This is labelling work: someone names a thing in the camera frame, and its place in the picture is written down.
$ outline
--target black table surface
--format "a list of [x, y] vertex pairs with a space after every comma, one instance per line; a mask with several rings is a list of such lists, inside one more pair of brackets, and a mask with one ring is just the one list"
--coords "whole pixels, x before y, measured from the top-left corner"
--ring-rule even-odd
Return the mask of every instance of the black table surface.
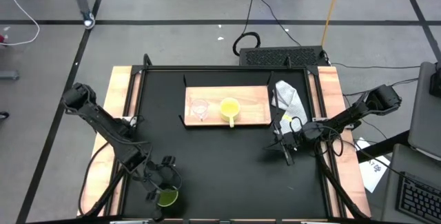
[[[176, 157], [183, 177], [178, 201], [163, 209], [166, 218], [325, 218], [322, 176], [311, 152], [294, 155], [287, 166], [281, 152], [263, 147], [273, 139], [269, 127], [185, 128], [178, 116], [185, 107], [185, 86], [266, 85], [268, 72], [148, 72], [139, 114], [145, 121], [136, 129], [138, 140], [153, 142], [152, 160]], [[312, 118], [307, 77], [302, 70], [275, 72], [297, 89], [309, 120]], [[271, 115], [276, 110], [271, 106]], [[146, 192], [128, 180], [122, 215], [149, 218]]]

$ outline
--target table leg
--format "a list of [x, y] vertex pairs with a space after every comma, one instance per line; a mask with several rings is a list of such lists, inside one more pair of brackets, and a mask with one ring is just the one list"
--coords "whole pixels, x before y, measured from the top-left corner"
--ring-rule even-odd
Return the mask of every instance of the table leg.
[[407, 139], [409, 138], [409, 131], [402, 132], [401, 134], [397, 134], [394, 137], [391, 137], [387, 140], [384, 140], [382, 142], [379, 142], [375, 145], [370, 145], [369, 147], [366, 147], [364, 149], [361, 149], [360, 151], [357, 151], [357, 158], [359, 163], [363, 163], [368, 161], [370, 158], [363, 154], [361, 151], [371, 155], [372, 157], [376, 158], [378, 156], [388, 154], [393, 151], [393, 147], [396, 144], [402, 144], [406, 146], [410, 146]]

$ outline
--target paper sheet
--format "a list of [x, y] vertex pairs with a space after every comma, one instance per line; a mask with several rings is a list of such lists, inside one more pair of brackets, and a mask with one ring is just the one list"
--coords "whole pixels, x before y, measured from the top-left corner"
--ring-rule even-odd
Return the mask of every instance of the paper sheet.
[[[362, 149], [370, 146], [370, 144], [361, 137], [360, 140], [357, 141], [357, 144]], [[384, 156], [379, 156], [377, 159], [388, 166], [390, 164], [390, 161], [387, 160]], [[373, 193], [375, 187], [380, 182], [380, 179], [386, 172], [386, 170], [387, 168], [382, 163], [376, 160], [370, 160], [360, 164], [361, 177], [363, 178], [365, 188], [369, 190], [369, 192]]]

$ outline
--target white cable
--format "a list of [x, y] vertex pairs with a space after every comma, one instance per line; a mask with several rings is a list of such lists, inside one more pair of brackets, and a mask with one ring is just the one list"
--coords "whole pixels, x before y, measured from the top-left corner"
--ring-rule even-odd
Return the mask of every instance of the white cable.
[[23, 41], [23, 42], [18, 42], [18, 43], [0, 43], [0, 45], [12, 46], [12, 45], [23, 45], [23, 44], [31, 43], [31, 42], [35, 41], [35, 39], [38, 37], [38, 35], [40, 33], [39, 24], [19, 5], [19, 3], [17, 3], [17, 0], [14, 0], [14, 2], [20, 8], [20, 10], [23, 11], [23, 13], [25, 13], [29, 17], [29, 19], [31, 19], [35, 23], [35, 25], [37, 26], [37, 33], [35, 34], [34, 38], [32, 38], [30, 41]]

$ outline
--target floor tile line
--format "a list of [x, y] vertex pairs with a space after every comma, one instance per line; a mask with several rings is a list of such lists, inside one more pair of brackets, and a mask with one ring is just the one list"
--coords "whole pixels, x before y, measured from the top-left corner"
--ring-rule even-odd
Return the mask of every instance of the floor tile line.
[[432, 31], [430, 30], [429, 25], [426, 22], [426, 19], [421, 11], [420, 6], [418, 5], [418, 2], [416, 0], [410, 0], [413, 11], [415, 11], [415, 14], [418, 18], [418, 20], [422, 24], [422, 29], [424, 30], [424, 34], [426, 35], [427, 41], [429, 42], [429, 45], [433, 51], [433, 54], [435, 55], [435, 58], [437, 61], [441, 61], [441, 51], [438, 47], [438, 42], [435, 40], [435, 37], [432, 34]]
[[[95, 16], [98, 13], [101, 1], [102, 0], [95, 0], [94, 2], [92, 12], [94, 13]], [[81, 59], [83, 58], [85, 47], [88, 44], [90, 33], [91, 30], [85, 30], [83, 36], [81, 37], [81, 41], [79, 43], [78, 50], [76, 51], [74, 61], [72, 62], [72, 67], [70, 68], [70, 72], [66, 80], [63, 92], [70, 89], [74, 83], [76, 74], [81, 64]], [[50, 126], [48, 136], [45, 140], [43, 149], [41, 151], [39, 160], [37, 162], [37, 166], [35, 168], [34, 174], [32, 175], [32, 179], [29, 184], [28, 191], [26, 192], [25, 198], [23, 200], [23, 204], [21, 206], [16, 223], [22, 224], [25, 223], [28, 219], [29, 212], [32, 207], [32, 203], [34, 202], [35, 194], [37, 193], [37, 190], [39, 188], [41, 177], [43, 176], [44, 169], [48, 162], [50, 151], [54, 144], [55, 137], [57, 135], [57, 131], [59, 129], [63, 114], [64, 114], [64, 107], [61, 105], [61, 103], [59, 103], [58, 108], [54, 115], [54, 119]]]
[[[283, 25], [322, 26], [325, 20], [279, 20]], [[98, 26], [184, 26], [184, 25], [244, 25], [244, 19], [206, 19], [206, 20], [96, 20]], [[83, 25], [81, 20], [37, 20], [40, 25]], [[273, 19], [251, 19], [252, 25], [278, 25]], [[0, 25], [33, 25], [31, 20], [0, 20]], [[405, 20], [331, 20], [331, 26], [441, 26], [441, 21]]]

